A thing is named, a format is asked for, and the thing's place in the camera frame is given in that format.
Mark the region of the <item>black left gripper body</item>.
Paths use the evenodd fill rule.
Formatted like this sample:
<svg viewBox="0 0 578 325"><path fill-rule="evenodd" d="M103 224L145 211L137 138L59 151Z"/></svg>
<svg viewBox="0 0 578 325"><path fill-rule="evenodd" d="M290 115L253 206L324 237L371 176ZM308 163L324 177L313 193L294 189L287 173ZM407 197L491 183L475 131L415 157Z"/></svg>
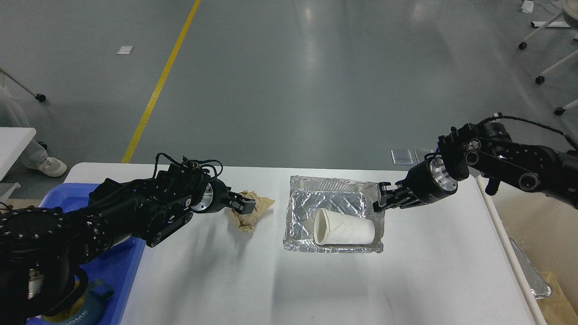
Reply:
<svg viewBox="0 0 578 325"><path fill-rule="evenodd" d="M210 214L221 211L229 206L230 189L231 187L219 179L209 181L200 201L196 205L191 206L192 210L199 214Z"/></svg>

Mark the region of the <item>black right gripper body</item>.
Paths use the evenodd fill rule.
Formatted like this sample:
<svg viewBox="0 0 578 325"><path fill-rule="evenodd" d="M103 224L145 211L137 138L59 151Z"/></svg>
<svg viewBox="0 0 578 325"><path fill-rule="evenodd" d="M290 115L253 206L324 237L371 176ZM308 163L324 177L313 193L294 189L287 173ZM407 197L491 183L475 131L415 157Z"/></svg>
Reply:
<svg viewBox="0 0 578 325"><path fill-rule="evenodd" d="M433 204L456 193L458 181L452 178L441 158L428 158L410 169L404 187L411 192L411 199L404 207Z"/></svg>

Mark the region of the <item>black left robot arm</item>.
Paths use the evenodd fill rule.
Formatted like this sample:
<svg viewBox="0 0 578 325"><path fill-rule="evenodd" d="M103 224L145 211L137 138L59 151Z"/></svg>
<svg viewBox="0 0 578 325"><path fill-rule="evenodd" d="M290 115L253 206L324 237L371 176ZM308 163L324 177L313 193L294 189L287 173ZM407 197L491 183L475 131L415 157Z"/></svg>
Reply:
<svg viewBox="0 0 578 325"><path fill-rule="evenodd" d="M151 177L105 179L87 206L7 209L1 214L1 323L24 325L54 316L88 288L83 264L129 237L155 247L188 224L195 213L231 208L251 214L256 202L219 179L217 160L171 159Z"/></svg>

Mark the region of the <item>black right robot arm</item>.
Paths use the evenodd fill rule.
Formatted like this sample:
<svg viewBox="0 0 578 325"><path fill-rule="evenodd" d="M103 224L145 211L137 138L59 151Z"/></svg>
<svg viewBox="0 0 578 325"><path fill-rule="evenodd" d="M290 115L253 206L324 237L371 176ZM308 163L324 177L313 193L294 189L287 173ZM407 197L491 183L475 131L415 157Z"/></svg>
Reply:
<svg viewBox="0 0 578 325"><path fill-rule="evenodd" d="M501 183L526 193L542 193L577 207L577 142L565 132L537 123L537 127L563 136L571 150L558 152L543 145L513 142L496 113L479 123L452 127L438 138L436 150L426 153L403 180L378 184L376 213L433 204L457 192L458 182L475 169L488 179L487 195L495 195Z"/></svg>

